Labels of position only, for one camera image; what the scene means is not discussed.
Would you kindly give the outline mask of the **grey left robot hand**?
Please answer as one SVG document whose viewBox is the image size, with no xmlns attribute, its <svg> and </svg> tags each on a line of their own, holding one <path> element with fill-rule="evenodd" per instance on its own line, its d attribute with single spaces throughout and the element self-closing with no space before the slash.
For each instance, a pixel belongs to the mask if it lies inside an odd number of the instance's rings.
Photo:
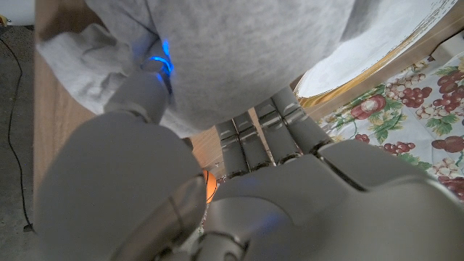
<svg viewBox="0 0 464 261">
<path fill-rule="evenodd" d="M 290 88 L 219 124 L 211 202 L 189 146 L 160 125 L 167 42 L 68 138 L 36 191 L 43 260 L 461 260 L 463 205 L 424 171 L 334 143 Z"/>
</svg>

